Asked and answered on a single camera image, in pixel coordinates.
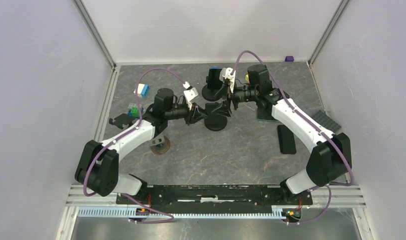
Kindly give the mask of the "black round base phone stand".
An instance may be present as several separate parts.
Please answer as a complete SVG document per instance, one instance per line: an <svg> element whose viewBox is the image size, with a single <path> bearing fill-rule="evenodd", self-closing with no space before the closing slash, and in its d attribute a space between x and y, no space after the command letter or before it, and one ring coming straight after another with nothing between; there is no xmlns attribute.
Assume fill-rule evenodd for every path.
<svg viewBox="0 0 406 240"><path fill-rule="evenodd" d="M203 97L205 100L210 101L210 102L215 102L213 95L214 95L218 90L219 90L219 89L210 89L210 88L208 87L208 85L206 84L206 85L202 88L201 95L202 95L202 97Z"/></svg>

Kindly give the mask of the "blue edged black phone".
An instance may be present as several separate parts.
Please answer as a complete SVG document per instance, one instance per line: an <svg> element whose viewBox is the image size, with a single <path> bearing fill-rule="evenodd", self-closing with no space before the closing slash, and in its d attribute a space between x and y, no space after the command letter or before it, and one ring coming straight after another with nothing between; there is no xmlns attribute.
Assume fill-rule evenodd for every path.
<svg viewBox="0 0 406 240"><path fill-rule="evenodd" d="M223 70L222 67L211 67L206 78L207 88L209 90L219 90L223 81L220 80L220 74Z"/></svg>

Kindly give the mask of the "grey stand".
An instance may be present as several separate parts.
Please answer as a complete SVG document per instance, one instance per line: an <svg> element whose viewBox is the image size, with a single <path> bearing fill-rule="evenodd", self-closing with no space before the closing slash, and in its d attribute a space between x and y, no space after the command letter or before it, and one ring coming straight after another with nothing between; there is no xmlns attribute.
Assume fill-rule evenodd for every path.
<svg viewBox="0 0 406 240"><path fill-rule="evenodd" d="M150 150L156 155L162 155L170 149L170 146L170 140L164 135L152 140Z"/></svg>

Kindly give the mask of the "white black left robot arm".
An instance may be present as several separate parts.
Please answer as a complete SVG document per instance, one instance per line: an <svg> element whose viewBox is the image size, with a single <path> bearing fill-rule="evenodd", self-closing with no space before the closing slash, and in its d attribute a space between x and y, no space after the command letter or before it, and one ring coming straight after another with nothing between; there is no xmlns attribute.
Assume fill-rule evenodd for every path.
<svg viewBox="0 0 406 240"><path fill-rule="evenodd" d="M148 197L147 189L142 187L143 180L131 174L120 174L120 161L143 143L158 137L169 120L183 119L190 125L206 118L205 110L192 102L197 96L197 89L191 86L184 91L183 101L177 103L178 97L171 89L159 89L142 120L112 138L102 142L90 140L85 144L75 180L93 194L102 197L110 193L128 194L134 203L143 203Z"/></svg>

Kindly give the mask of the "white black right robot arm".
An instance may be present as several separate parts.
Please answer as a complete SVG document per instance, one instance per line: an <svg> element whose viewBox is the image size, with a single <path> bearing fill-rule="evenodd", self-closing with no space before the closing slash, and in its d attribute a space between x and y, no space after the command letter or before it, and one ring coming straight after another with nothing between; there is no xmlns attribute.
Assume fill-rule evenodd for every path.
<svg viewBox="0 0 406 240"><path fill-rule="evenodd" d="M229 117L239 103L255 102L257 107L270 113L281 126L296 136L310 151L305 169L282 181L280 199L292 204L300 193L315 190L335 179L351 173L351 144L344 133L336 134L323 127L297 106L280 87L273 87L273 78L264 64L254 64L247 69L248 82L236 86L235 70L231 67L214 68L219 82L215 98L221 99L213 114Z"/></svg>

